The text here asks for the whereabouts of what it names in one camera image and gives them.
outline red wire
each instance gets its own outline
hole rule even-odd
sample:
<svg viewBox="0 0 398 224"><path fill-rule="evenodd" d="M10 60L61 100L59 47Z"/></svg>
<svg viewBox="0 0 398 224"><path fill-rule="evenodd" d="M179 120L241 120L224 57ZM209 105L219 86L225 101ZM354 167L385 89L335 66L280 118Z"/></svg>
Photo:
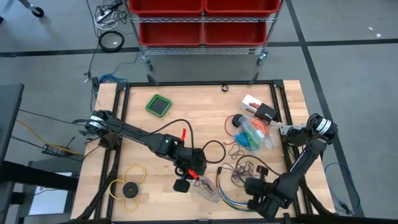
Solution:
<svg viewBox="0 0 398 224"><path fill-rule="evenodd" d="M225 119L225 122L224 122L224 130L225 130L225 132L227 133L227 135L229 135L229 136L231 136L231 137L234 137L234 136L226 130L226 123L227 123L228 119L232 118L233 116L235 116L235 114L234 114L234 115L231 115L231 116L228 116L228 117ZM225 142L223 142L223 143L224 143L224 145L230 145L230 144L234 144L235 142L236 142L236 141L234 140L234 141L231 142L231 143L225 143Z"/></svg>

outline caster wheel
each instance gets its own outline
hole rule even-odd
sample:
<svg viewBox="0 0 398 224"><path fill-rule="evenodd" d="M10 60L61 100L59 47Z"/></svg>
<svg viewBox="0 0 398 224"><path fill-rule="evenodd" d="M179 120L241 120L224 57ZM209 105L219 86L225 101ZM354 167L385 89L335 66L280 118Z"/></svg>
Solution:
<svg viewBox="0 0 398 224"><path fill-rule="evenodd" d="M33 15L34 15L35 17L41 18L41 17L44 16L44 11L43 11L43 9L42 9L41 7L35 7L35 9L39 12L39 13L36 13L36 12L33 12L33 11L32 11L32 13L33 13Z"/></svg>
<svg viewBox="0 0 398 224"><path fill-rule="evenodd" d="M148 68L149 71L153 71L154 70L154 67L152 66L151 63L147 64L147 68Z"/></svg>
<svg viewBox="0 0 398 224"><path fill-rule="evenodd" d="M262 65L264 63L264 61L263 60L261 60L261 59L257 59L257 65Z"/></svg>

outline yellow rubber band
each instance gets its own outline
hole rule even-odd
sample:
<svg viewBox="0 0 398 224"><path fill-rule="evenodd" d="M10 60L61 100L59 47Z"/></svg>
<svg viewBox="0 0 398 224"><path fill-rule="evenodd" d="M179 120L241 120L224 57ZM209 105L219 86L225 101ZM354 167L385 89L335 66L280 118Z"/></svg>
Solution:
<svg viewBox="0 0 398 224"><path fill-rule="evenodd" d="M123 199L123 206L124 206L124 209L126 209L126 211L128 211L128 212L135 212L135 211L137 210L137 208L138 208L138 206L139 206L139 197L138 197L138 195L136 196L136 198L137 198L137 205L136 205L136 207L133 208L133 209L128 209L127 206L126 206L126 198Z"/></svg>
<svg viewBox="0 0 398 224"><path fill-rule="evenodd" d="M121 180L121 179L112 180L112 182L109 184L109 187L108 187L108 193L109 193L109 195L110 195L112 198L115 198L115 199L117 199L117 200L125 199L125 197L123 197L123 198L118 198L118 197L116 197L115 195L113 195L112 192L111 192L111 186L112 186L112 184L115 183L115 182L117 182L117 181L120 181L120 182L126 184L126 182L125 182L124 180Z"/></svg>
<svg viewBox="0 0 398 224"><path fill-rule="evenodd" d="M138 184L141 184L142 183L142 181L144 181L144 179L145 179L145 177L147 176L147 169L145 169L145 167L143 167L142 165L139 165L139 164L134 164L134 165L131 165L131 166L129 166L129 168L127 168L127 170L124 172L124 174L123 174L123 181L124 181L124 183L126 183L126 175L127 175L127 172L129 172L129 170L131 169L131 168L133 168L133 167L140 167L143 171L144 171L144 176L141 178L141 180L138 182Z"/></svg>

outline clear plastic bag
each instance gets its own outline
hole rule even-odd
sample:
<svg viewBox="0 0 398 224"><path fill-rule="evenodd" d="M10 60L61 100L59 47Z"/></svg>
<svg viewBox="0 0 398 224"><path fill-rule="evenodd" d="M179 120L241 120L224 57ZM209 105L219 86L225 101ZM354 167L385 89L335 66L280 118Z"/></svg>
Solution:
<svg viewBox="0 0 398 224"><path fill-rule="evenodd" d="M261 119L242 116L239 122L241 126L234 138L240 145L253 152L257 152L262 147L274 149L272 136Z"/></svg>

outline black foot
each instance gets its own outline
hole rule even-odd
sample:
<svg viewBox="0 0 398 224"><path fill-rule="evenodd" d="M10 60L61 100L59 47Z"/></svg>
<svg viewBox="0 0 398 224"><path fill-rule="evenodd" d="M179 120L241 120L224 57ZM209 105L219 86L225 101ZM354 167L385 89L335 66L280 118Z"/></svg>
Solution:
<svg viewBox="0 0 398 224"><path fill-rule="evenodd" d="M32 11L32 13L33 13L33 15L34 15L35 17L41 18L41 17L44 16L44 11L43 11L43 9L42 9L41 7L35 7L35 9L37 10L37 12L39 12L39 13L36 13L36 12L33 12L33 11Z"/></svg>

